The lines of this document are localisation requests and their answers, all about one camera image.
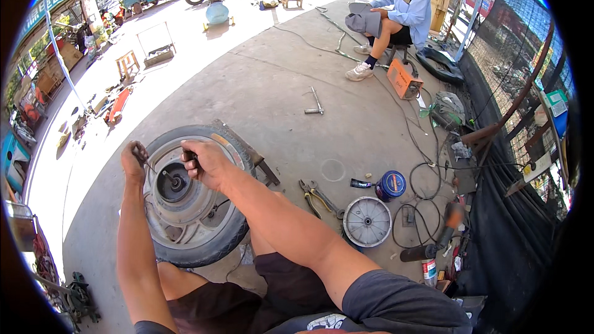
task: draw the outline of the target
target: angle grinder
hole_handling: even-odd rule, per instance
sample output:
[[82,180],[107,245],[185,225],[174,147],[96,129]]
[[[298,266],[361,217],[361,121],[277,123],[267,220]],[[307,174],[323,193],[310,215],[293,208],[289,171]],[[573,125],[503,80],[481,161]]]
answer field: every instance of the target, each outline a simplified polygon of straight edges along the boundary
[[445,227],[441,232],[436,244],[419,245],[414,248],[405,249],[400,254],[402,262],[413,262],[416,260],[433,259],[437,252],[448,246],[454,231],[464,220],[464,198],[457,195],[456,198],[445,207]]

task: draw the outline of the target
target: blue can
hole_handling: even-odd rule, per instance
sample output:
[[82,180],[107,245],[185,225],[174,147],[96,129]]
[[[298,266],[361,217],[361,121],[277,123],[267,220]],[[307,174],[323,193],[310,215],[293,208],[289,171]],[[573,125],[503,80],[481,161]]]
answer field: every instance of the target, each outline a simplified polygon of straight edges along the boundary
[[395,170],[385,172],[381,180],[375,184],[375,195],[384,203],[401,196],[406,191],[404,175]]

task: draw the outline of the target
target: pliers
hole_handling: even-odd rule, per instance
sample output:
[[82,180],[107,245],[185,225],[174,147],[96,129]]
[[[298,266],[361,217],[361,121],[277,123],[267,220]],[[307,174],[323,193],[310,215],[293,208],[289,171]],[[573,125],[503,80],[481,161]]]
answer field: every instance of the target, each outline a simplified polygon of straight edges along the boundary
[[313,203],[313,200],[311,198],[312,196],[314,196],[316,199],[318,199],[322,203],[322,205],[324,205],[326,210],[328,210],[329,212],[334,212],[336,214],[336,218],[342,219],[343,215],[345,214],[345,211],[338,210],[336,205],[334,205],[330,201],[330,199],[328,199],[328,197],[326,197],[326,195],[324,195],[324,193],[317,188],[318,183],[316,181],[311,181],[311,185],[312,185],[312,187],[305,184],[305,182],[303,182],[303,180],[299,180],[299,186],[301,187],[301,189],[304,192],[303,196],[305,197],[305,200],[307,201],[311,210],[314,212],[314,215],[316,217],[318,217],[319,219],[322,219],[320,212],[316,209],[316,207]]

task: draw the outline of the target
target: black shorts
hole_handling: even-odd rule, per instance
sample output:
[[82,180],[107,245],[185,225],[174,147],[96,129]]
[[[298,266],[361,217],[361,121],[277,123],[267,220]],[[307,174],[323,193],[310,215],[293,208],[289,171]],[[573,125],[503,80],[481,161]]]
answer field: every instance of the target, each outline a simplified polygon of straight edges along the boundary
[[402,26],[399,32],[390,35],[390,43],[396,45],[412,44],[411,28],[409,26]]
[[180,333],[264,333],[300,315],[337,311],[320,278],[278,253],[256,256],[264,298],[237,284],[208,282],[167,301]]

